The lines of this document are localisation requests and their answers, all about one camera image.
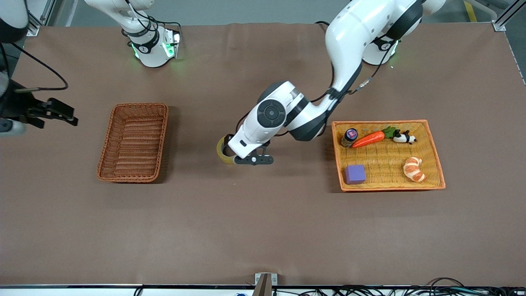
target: yellow stripe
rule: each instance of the yellow stripe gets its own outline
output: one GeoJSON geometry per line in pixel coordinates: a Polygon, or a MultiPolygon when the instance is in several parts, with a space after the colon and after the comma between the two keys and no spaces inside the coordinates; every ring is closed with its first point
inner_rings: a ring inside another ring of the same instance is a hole
{"type": "Polygon", "coordinates": [[[475,16],[475,11],[473,10],[473,6],[466,1],[464,1],[464,6],[466,6],[466,11],[468,11],[469,21],[476,23],[477,17],[475,16]]]}

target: basket rim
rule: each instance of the basket rim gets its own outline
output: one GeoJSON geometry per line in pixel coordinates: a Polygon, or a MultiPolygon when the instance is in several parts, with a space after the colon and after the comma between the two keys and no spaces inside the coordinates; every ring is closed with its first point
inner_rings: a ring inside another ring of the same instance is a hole
{"type": "Polygon", "coordinates": [[[429,123],[426,119],[416,119],[416,120],[389,120],[389,121],[333,121],[331,123],[332,128],[332,144],[334,146],[334,154],[336,160],[336,168],[338,170],[338,179],[340,181],[340,188],[344,192],[355,192],[355,191],[422,191],[422,190],[436,190],[436,189],[445,189],[446,181],[444,179],[444,173],[442,171],[442,165],[440,164],[440,159],[438,157],[437,147],[434,144],[433,136],[431,135],[431,130],[429,129],[429,123]],[[385,188],[346,188],[345,182],[343,180],[343,175],[341,173],[340,158],[338,157],[337,145],[339,142],[336,139],[336,126],[342,124],[399,124],[399,123],[422,123],[426,130],[426,133],[431,144],[431,149],[433,150],[434,159],[437,165],[437,171],[439,174],[440,185],[438,186],[427,186],[427,187],[385,187],[385,188]]]}
{"type": "Polygon", "coordinates": [[[106,136],[104,138],[104,145],[100,153],[99,162],[97,164],[97,179],[99,179],[100,181],[105,181],[105,182],[120,182],[120,183],[149,183],[157,179],[160,173],[160,162],[162,160],[164,141],[166,137],[166,126],[168,125],[168,109],[169,107],[165,103],[120,103],[120,104],[115,105],[112,108],[112,112],[110,113],[110,116],[109,116],[108,128],[106,129],[106,136]],[[106,154],[108,141],[110,137],[110,130],[113,126],[113,119],[114,119],[115,113],[119,108],[128,107],[128,106],[161,106],[164,108],[163,132],[162,132],[162,136],[160,137],[159,151],[157,152],[155,172],[151,176],[103,177],[102,176],[102,164],[104,163],[104,158],[105,158],[104,155],[106,154]]]}

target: small bottle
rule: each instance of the small bottle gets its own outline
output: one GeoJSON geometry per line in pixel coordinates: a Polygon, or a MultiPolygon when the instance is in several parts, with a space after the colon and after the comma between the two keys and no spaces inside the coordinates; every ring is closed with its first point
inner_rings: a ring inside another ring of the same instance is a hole
{"type": "Polygon", "coordinates": [[[341,145],[343,147],[351,147],[356,138],[358,138],[358,132],[355,129],[348,129],[341,137],[341,145]]]}

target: yellow wicker basket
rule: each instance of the yellow wicker basket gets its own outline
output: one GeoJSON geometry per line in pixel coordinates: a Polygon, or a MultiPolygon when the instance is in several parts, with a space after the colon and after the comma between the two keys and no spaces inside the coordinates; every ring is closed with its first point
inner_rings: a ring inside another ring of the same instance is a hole
{"type": "Polygon", "coordinates": [[[387,191],[387,190],[431,190],[444,189],[446,182],[440,166],[437,149],[429,130],[427,120],[408,121],[334,121],[332,141],[336,156],[338,178],[343,191],[387,191]],[[341,145],[341,138],[347,129],[358,131],[358,138],[393,126],[401,131],[410,130],[418,141],[412,145],[396,143],[392,139],[360,148],[341,145]],[[420,168],[426,175],[422,182],[414,182],[403,173],[403,165],[412,156],[422,159],[420,168]],[[345,183],[345,168],[352,164],[363,164],[366,170],[365,183],[345,183]]]}

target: black and white toy animal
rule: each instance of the black and white toy animal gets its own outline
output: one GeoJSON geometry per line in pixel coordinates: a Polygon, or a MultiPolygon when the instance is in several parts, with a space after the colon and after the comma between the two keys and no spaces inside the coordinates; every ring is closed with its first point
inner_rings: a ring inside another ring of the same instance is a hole
{"type": "Polygon", "coordinates": [[[417,141],[417,138],[415,136],[410,136],[409,131],[400,133],[400,130],[395,130],[393,141],[397,143],[409,143],[409,145],[412,145],[413,142],[417,141]]]}

